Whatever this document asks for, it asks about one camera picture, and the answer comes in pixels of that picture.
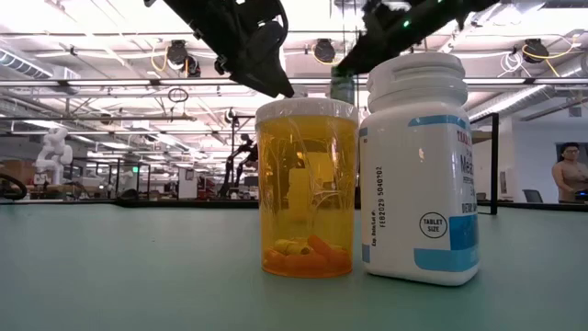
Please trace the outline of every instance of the woman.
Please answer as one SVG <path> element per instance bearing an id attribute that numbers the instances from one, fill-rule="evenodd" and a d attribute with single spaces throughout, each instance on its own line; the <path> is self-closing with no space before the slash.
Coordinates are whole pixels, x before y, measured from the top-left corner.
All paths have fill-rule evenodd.
<path id="1" fill-rule="evenodd" d="M 560 149 L 560 161 L 551 174 L 560 189 L 560 203 L 578 203 L 576 192 L 588 189 L 588 166 L 578 162 L 580 145 L 564 143 Z"/>

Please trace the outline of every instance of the blue label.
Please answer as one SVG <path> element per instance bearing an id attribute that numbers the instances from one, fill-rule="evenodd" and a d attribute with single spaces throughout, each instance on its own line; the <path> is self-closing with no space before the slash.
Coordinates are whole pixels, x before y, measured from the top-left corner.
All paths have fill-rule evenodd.
<path id="1" fill-rule="evenodd" d="M 414 263 L 421 269 L 461 272 L 478 264 L 478 215 L 449 217 L 450 250 L 414 249 Z"/>
<path id="2" fill-rule="evenodd" d="M 409 123 L 409 127 L 422 126 L 422 125 L 433 125 L 433 124 L 455 124 L 461 129 L 466 130 L 468 123 L 455 115 L 434 115 L 434 116 L 423 116 L 420 118 L 412 119 Z"/>
<path id="3" fill-rule="evenodd" d="M 369 245 L 365 245 L 365 244 L 361 245 L 361 259 L 364 262 L 369 263 Z"/>

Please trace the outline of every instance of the prescription bottle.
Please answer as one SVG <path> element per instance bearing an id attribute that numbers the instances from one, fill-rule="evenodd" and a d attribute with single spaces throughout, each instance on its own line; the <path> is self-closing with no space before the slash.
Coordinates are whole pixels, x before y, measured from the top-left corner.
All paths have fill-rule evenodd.
<path id="1" fill-rule="evenodd" d="M 351 271 L 357 109 L 292 98 L 255 119 L 263 269 L 303 278 Z"/>
<path id="2" fill-rule="evenodd" d="M 427 52 L 374 68 L 359 130 L 367 272 L 460 285 L 478 271 L 468 98 L 460 60 Z"/>

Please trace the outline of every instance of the white pill bottle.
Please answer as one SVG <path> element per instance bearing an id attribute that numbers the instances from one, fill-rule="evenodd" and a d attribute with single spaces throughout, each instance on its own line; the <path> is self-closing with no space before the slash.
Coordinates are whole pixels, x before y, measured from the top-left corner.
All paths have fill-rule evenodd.
<path id="1" fill-rule="evenodd" d="M 478 215 L 461 61 L 426 52 L 369 73 L 359 130 L 369 273 L 456 286 L 478 271 Z"/>

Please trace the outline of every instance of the light teal table surface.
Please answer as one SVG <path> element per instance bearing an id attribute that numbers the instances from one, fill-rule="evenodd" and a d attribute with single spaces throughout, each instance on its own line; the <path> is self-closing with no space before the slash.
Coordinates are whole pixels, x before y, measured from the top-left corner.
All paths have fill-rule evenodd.
<path id="1" fill-rule="evenodd" d="M 588 330 L 588 214 L 481 215 L 460 288 L 260 269 L 254 210 L 0 206 L 0 330 Z"/>

